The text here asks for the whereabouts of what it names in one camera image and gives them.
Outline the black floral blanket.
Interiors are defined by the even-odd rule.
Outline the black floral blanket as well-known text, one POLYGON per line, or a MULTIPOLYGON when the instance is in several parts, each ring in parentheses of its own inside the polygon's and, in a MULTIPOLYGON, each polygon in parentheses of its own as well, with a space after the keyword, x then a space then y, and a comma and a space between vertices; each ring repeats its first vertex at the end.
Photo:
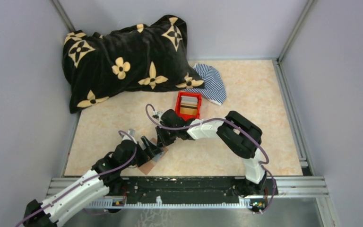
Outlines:
POLYGON ((174 15, 107 35, 67 34, 62 69, 70 84, 70 113, 125 91, 204 88, 204 79, 188 63, 187 45, 187 23, 174 15))

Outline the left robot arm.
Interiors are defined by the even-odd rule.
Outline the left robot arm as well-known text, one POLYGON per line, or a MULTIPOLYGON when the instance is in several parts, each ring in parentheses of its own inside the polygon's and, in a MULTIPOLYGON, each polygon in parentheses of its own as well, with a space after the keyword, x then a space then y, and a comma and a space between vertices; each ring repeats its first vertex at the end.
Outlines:
POLYGON ((142 143, 124 136, 114 151, 99 159, 90 170, 59 193, 42 202, 33 200, 26 206, 24 219, 17 225, 25 227, 61 227, 73 215, 106 195, 127 197, 122 170, 142 166, 164 150, 161 142, 141 137, 142 143))

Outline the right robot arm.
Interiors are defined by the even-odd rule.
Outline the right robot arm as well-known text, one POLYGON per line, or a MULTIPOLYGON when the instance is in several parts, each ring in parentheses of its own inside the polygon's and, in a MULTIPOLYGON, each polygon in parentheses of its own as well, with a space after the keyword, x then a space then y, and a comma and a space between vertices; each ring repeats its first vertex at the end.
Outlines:
POLYGON ((185 120, 169 109, 156 112, 153 118, 156 126, 159 147, 166 147, 177 138, 182 140, 201 140, 218 138, 238 157, 244 165, 245 179, 233 183, 240 195, 259 194, 265 188, 266 171, 261 167, 269 159, 261 160, 262 130, 236 111, 230 111, 225 118, 208 120, 191 118, 185 120))

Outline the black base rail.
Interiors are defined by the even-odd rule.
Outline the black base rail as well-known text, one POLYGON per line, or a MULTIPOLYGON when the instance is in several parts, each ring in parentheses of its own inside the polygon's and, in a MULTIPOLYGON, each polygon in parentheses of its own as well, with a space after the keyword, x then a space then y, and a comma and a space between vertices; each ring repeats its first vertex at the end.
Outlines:
POLYGON ((271 178, 256 185, 244 177, 123 177, 110 187, 109 196, 125 198, 127 204, 148 204, 160 197, 164 204, 237 203, 239 198, 258 196, 270 200, 278 194, 271 178))

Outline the blue striped cloth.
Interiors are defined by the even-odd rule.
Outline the blue striped cloth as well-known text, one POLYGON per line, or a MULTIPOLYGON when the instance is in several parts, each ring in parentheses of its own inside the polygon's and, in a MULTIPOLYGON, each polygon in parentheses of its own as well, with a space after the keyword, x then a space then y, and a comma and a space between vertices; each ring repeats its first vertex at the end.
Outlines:
POLYGON ((194 64, 193 69, 204 80, 205 87, 185 89, 184 91, 200 93, 208 101, 217 105, 222 105, 225 102, 227 95, 219 71, 214 67, 203 63, 194 64))

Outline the red plastic bin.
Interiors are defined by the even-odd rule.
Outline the red plastic bin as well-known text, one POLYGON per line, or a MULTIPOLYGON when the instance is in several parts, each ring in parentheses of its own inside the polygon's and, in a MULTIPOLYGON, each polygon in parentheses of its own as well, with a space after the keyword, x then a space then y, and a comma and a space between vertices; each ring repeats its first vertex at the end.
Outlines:
POLYGON ((184 120, 199 119, 201 103, 201 94, 179 91, 174 110, 184 120))

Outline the pink leather card holder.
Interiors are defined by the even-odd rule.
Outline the pink leather card holder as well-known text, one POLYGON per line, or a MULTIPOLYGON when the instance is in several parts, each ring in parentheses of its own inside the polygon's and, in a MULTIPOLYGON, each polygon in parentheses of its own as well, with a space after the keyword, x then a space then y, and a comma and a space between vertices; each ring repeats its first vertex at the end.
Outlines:
MULTIPOLYGON (((165 154, 168 152, 168 148, 165 147, 165 148, 161 148, 163 149, 163 151, 165 151, 165 154)), ((153 162, 152 159, 149 160, 148 162, 144 163, 143 165, 141 166, 138 166, 137 169, 143 174, 143 175, 148 175, 155 167, 155 165, 157 164, 158 162, 153 162)))

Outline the grey cards in bin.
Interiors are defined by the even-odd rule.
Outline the grey cards in bin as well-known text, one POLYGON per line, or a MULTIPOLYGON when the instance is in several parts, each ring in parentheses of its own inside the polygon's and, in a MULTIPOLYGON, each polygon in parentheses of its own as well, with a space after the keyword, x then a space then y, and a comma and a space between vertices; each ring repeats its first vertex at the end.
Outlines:
POLYGON ((181 96, 180 105, 181 106, 193 106, 196 108, 198 106, 198 98, 193 96, 181 96))

